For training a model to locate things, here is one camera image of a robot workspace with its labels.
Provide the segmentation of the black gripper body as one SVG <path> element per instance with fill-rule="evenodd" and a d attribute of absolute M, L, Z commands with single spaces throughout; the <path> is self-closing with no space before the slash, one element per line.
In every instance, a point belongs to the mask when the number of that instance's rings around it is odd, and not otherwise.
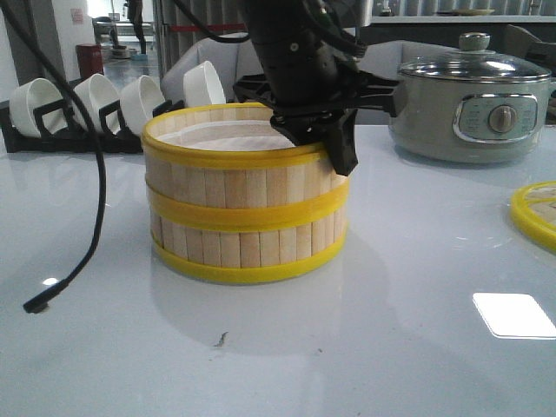
<path fill-rule="evenodd" d="M 399 83 L 346 64 L 331 77 L 287 69 L 244 76 L 234 85 L 240 102 L 256 101 L 272 110 L 271 125 L 295 145 L 323 142 L 324 121 L 344 109 L 378 109 L 395 114 L 394 92 Z"/>

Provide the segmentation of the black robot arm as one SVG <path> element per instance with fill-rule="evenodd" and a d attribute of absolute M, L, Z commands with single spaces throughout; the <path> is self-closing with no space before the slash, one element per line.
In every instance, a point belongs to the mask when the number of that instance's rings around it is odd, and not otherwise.
<path fill-rule="evenodd" d="M 260 62 L 259 75 L 235 83 L 239 102 L 273 111 L 271 126 L 296 146 L 320 142 L 339 175 L 358 163 L 358 109 L 395 116 L 395 80 L 357 67 L 367 50 L 341 28 L 323 1 L 242 1 L 241 12 Z"/>

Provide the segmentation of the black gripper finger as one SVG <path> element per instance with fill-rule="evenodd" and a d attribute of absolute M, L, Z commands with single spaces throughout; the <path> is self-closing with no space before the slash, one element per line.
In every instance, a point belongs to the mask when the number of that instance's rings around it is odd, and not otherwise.
<path fill-rule="evenodd" d="M 344 109 L 324 121 L 324 145 L 338 175 L 349 176 L 358 164 L 354 142 L 356 116 L 356 109 Z"/>

